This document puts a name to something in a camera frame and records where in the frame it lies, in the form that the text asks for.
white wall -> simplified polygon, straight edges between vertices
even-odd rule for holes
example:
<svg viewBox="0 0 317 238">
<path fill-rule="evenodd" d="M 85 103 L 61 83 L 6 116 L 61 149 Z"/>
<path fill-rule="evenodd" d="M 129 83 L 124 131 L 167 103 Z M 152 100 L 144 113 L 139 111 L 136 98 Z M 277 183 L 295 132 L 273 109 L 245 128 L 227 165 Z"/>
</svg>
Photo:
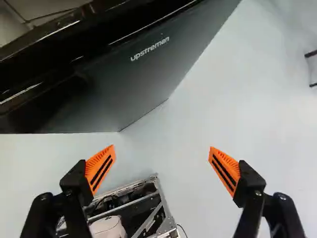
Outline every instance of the white wall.
<svg viewBox="0 0 317 238">
<path fill-rule="evenodd" d="M 295 38 L 305 53 L 317 50 L 317 1 L 270 0 L 274 11 L 296 33 Z"/>
<path fill-rule="evenodd" d="M 22 25 L 0 0 L 0 47 L 13 41 L 28 31 L 25 25 Z"/>
<path fill-rule="evenodd" d="M 293 34 L 271 4 L 244 0 L 170 99 L 123 132 L 2 135 L 2 235 L 19 236 L 35 195 L 57 193 L 77 160 L 114 143 L 102 190 L 158 172 L 190 238 L 231 237 L 241 214 L 207 162 L 211 145 L 247 160 L 267 193 L 292 196 L 315 237 L 317 95 Z M 265 224 L 259 237 L 268 237 Z"/>
<path fill-rule="evenodd" d="M 8 2 L 23 16 L 24 19 L 30 20 L 58 11 L 76 8 L 91 2 L 91 0 L 8 0 Z M 39 26 L 63 14 L 65 13 L 34 20 L 31 25 Z"/>
</svg>

